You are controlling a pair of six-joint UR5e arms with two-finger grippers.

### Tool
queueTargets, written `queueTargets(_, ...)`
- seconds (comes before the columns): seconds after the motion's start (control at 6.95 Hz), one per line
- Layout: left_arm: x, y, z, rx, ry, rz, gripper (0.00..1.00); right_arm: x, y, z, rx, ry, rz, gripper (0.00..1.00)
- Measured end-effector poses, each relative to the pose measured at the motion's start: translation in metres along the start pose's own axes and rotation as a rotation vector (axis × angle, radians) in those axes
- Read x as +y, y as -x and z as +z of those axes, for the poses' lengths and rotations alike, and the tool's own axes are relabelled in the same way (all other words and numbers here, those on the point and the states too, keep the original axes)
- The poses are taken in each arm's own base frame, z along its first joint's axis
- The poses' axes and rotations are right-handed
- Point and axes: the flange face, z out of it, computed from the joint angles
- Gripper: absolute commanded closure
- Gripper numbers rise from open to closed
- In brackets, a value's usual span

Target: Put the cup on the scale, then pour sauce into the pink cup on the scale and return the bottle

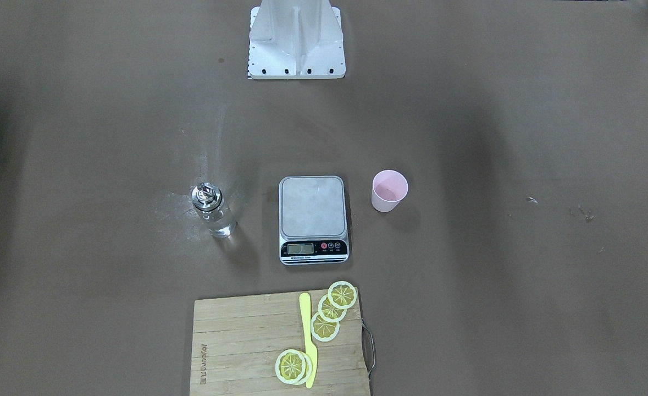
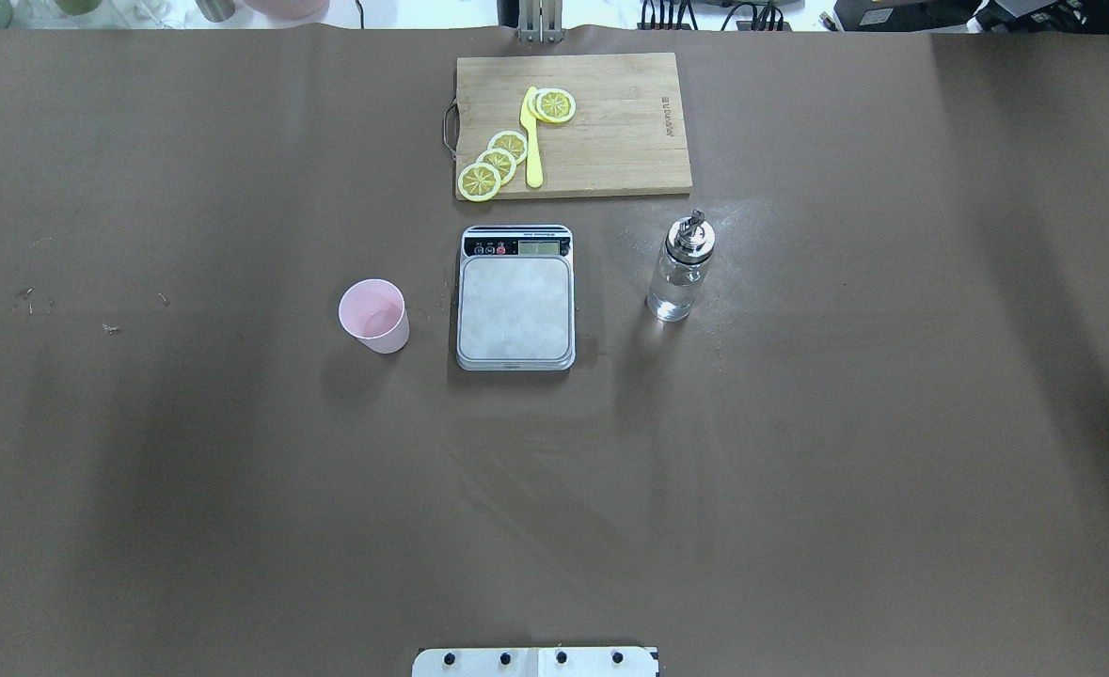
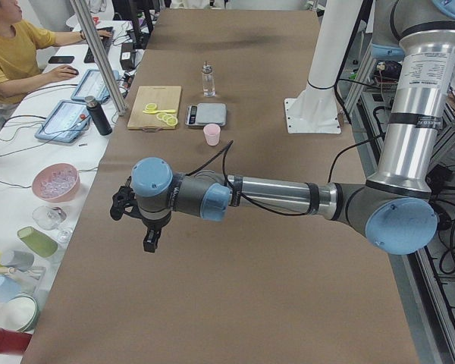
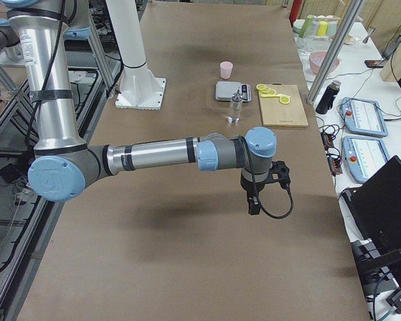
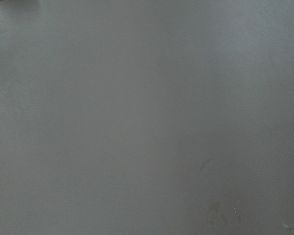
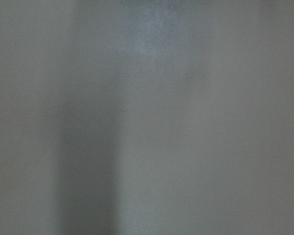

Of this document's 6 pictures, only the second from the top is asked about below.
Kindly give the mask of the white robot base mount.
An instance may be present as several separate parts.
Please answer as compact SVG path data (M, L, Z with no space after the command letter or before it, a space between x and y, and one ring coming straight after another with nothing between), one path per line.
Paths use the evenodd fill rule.
M430 648L413 676L660 676L657 648L553 646Z

